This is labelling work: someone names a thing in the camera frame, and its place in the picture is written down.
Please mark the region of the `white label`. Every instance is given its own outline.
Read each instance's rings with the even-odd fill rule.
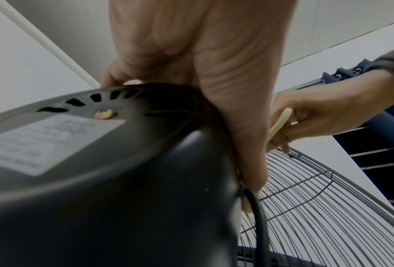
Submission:
[[[0,167],[39,176],[124,122],[61,114],[2,133]]]

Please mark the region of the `wire grille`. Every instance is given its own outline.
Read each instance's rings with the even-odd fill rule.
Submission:
[[[392,266],[394,210],[314,159],[293,150],[266,155],[260,192],[272,266]],[[238,266],[253,266],[255,225],[242,215]]]

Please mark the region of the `black motor housing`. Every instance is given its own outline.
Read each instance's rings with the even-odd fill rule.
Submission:
[[[81,149],[69,138],[82,142],[87,126],[46,125],[37,135],[27,127],[37,131],[54,116],[95,121],[102,110],[116,113],[102,124],[122,124]],[[18,128],[32,129],[34,141]],[[49,147],[72,151],[36,172],[55,159],[43,145],[53,141],[41,138],[55,131],[68,141]],[[30,161],[19,154],[28,146],[44,154]],[[192,88],[129,85],[11,110],[0,114],[1,150],[0,266],[236,263],[241,196],[233,146],[220,115]]]

